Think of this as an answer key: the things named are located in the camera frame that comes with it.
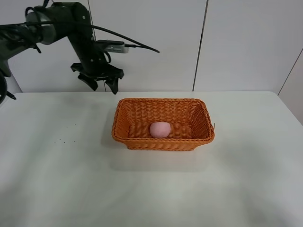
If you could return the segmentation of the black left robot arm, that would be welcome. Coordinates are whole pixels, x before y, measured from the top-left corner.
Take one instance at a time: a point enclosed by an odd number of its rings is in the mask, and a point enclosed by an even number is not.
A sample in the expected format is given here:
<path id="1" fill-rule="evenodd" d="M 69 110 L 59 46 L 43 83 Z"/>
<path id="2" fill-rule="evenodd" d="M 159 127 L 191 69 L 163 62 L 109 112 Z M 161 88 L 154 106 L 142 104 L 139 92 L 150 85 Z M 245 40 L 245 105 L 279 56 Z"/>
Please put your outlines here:
<path id="1" fill-rule="evenodd" d="M 124 72 L 110 64 L 109 47 L 123 42 L 95 40 L 89 12 L 82 4 L 55 2 L 48 7 L 47 3 L 44 1 L 42 6 L 26 8 L 26 22 L 0 27 L 0 100 L 15 99 L 8 91 L 6 81 L 12 75 L 9 59 L 30 48 L 40 53 L 38 43 L 50 45 L 66 37 L 80 60 L 71 65 L 72 71 L 79 72 L 79 80 L 94 91 L 98 88 L 98 81 L 104 81 L 116 94 Z"/>

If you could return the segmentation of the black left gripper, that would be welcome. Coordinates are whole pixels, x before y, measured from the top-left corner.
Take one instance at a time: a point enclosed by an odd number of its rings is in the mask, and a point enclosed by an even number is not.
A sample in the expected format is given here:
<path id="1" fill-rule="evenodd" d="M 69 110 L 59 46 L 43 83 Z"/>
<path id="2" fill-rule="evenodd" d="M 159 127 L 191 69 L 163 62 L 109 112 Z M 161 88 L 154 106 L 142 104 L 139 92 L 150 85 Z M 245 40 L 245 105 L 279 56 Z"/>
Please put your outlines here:
<path id="1" fill-rule="evenodd" d="M 93 91 L 98 88 L 97 78 L 108 78 L 105 83 L 111 92 L 116 95 L 118 92 L 118 81 L 123 78 L 122 69 L 112 66 L 111 60 L 107 60 L 108 52 L 101 52 L 94 46 L 95 41 L 71 41 L 80 62 L 71 65 L 72 71 L 79 72 L 78 79 L 88 85 Z"/>

